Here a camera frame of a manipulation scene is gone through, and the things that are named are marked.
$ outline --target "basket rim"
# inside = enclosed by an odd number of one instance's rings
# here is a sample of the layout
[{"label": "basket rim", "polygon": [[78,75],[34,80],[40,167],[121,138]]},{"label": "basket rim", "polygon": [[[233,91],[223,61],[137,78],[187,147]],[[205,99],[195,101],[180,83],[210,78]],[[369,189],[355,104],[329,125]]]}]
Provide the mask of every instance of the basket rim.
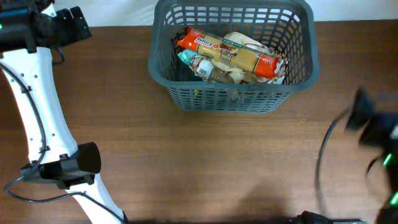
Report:
[{"label": "basket rim", "polygon": [[[159,0],[155,7],[155,19],[154,24],[152,26],[151,33],[151,41],[150,41],[150,55],[148,60],[148,71],[152,78],[159,84],[166,86],[167,88],[184,88],[184,89],[206,89],[206,88],[217,88],[217,89],[226,89],[232,88],[236,90],[273,90],[278,92],[294,92],[294,91],[304,91],[314,85],[319,79],[320,75],[320,65],[318,61],[318,41],[317,34],[315,33],[315,23],[313,18],[313,11],[311,7],[305,0],[283,0],[284,2],[294,2],[301,7],[303,7],[305,13],[307,14],[308,19],[308,32],[310,37],[310,45],[311,45],[311,58],[312,58],[312,73],[310,78],[298,85],[274,85],[274,84],[265,84],[265,85],[256,85],[256,84],[224,84],[224,83],[207,83],[207,82],[175,82],[171,80],[167,80],[163,78],[159,71],[156,69],[157,65],[157,57],[156,55],[156,47],[158,44],[157,37],[160,35],[159,26],[163,23],[162,15],[160,12],[165,9],[166,3],[167,5],[172,2],[172,4],[184,3],[184,2],[192,2],[197,3],[197,1],[193,0]],[[253,2],[264,2],[264,0],[255,0]],[[222,6],[222,2],[212,3],[212,5],[220,5]]]}]

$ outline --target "orange snack package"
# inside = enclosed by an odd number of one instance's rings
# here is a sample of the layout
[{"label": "orange snack package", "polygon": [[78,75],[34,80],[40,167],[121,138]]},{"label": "orange snack package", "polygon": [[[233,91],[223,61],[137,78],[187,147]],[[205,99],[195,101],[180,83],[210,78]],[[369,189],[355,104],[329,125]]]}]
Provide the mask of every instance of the orange snack package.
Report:
[{"label": "orange snack package", "polygon": [[209,34],[192,27],[188,34],[177,44],[199,54],[206,55],[222,63],[230,63],[245,71],[264,78],[274,78],[278,74],[277,68],[283,60],[271,55],[245,47],[233,41]]}]

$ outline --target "wooden tabletop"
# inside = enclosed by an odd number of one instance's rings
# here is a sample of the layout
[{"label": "wooden tabletop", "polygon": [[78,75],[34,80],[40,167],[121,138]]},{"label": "wooden tabletop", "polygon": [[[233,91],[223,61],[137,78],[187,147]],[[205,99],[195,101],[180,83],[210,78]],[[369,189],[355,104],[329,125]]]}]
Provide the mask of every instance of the wooden tabletop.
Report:
[{"label": "wooden tabletop", "polygon": [[[398,21],[317,23],[318,83],[264,115],[178,108],[147,70],[150,27],[92,28],[93,38],[64,49],[67,60],[54,68],[55,85],[73,137],[97,143],[102,178],[130,220],[296,216],[319,212],[313,184],[318,150],[355,90],[398,96],[397,28]],[[28,161],[4,75],[0,99],[3,186]],[[379,106],[398,108],[396,102]],[[322,165],[329,216],[372,223],[382,202],[366,188],[364,171],[379,150],[358,146],[360,134],[344,132],[345,122],[331,135]],[[22,183],[13,190],[31,198],[64,194],[55,185]],[[72,198],[32,205],[1,192],[0,200],[1,223],[89,223]]]}]

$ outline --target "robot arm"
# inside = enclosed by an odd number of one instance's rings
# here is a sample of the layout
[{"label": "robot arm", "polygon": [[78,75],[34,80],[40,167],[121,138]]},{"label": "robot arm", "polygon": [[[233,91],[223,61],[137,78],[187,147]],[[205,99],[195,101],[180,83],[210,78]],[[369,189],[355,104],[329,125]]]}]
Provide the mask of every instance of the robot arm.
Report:
[{"label": "robot arm", "polygon": [[[101,159],[98,148],[94,143],[78,146],[67,127],[53,81],[50,49],[37,46],[34,49],[30,48],[31,46],[28,45],[34,44],[29,41],[25,42],[26,46],[23,46],[25,49],[20,50],[14,50],[10,48],[10,45],[4,45],[5,42],[9,42],[11,37],[18,34],[15,35],[6,29],[5,26],[11,24],[4,17],[7,16],[6,13],[9,14],[12,11],[4,11],[4,8],[6,8],[4,4],[1,7],[3,13],[0,13],[0,19],[6,22],[2,25],[4,30],[0,30],[0,35],[2,35],[0,46],[3,51],[4,49],[8,51],[3,53],[0,62],[8,69],[8,71],[3,69],[3,72],[16,98],[24,123],[29,147],[29,160],[31,161],[31,164],[21,169],[22,173],[31,170],[32,164],[39,160],[43,152],[41,149],[43,139],[27,94],[12,74],[16,75],[18,81],[22,82],[29,91],[41,118],[46,139],[46,149],[39,164],[40,169],[27,175],[24,180],[55,183],[60,189],[65,189],[70,194],[83,192],[88,197],[76,194],[74,198],[93,223],[121,223],[121,220],[127,220],[123,211],[112,201],[101,179]],[[42,12],[49,17],[55,18],[57,16],[52,4]],[[28,34],[24,34],[23,38],[32,40],[32,36]],[[98,206],[98,203],[111,210],[113,214]]]}]

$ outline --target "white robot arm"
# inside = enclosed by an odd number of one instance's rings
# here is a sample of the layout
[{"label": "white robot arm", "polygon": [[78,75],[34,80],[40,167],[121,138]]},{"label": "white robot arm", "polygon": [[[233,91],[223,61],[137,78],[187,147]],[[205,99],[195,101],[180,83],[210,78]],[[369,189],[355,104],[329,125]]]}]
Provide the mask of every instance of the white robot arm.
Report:
[{"label": "white robot arm", "polygon": [[[43,10],[42,13],[50,17],[57,16],[52,4]],[[7,51],[3,53],[0,65],[11,86],[24,123],[31,163],[31,166],[26,169],[27,172],[33,174],[35,171],[32,168],[35,169],[38,165],[43,166],[46,164],[57,165],[63,170],[67,170],[70,167],[68,163],[77,161],[77,159],[73,161],[73,156],[79,153],[79,147],[72,137],[62,114],[53,81],[50,49],[37,47],[36,53],[31,54],[28,53],[27,49]],[[101,179],[99,153],[98,159],[98,173],[90,174],[92,179],[89,182],[85,181],[84,178],[76,180],[75,177],[78,177],[79,174],[74,176],[75,174],[71,175],[71,173],[65,171],[65,176],[67,177],[65,178],[66,181],[62,182],[64,186],[62,189],[69,193],[65,197],[72,195],[93,223],[123,223],[127,220],[126,216],[112,201]],[[8,187],[6,192],[18,199],[23,199],[10,192]],[[48,200],[26,201],[37,203]]]}]

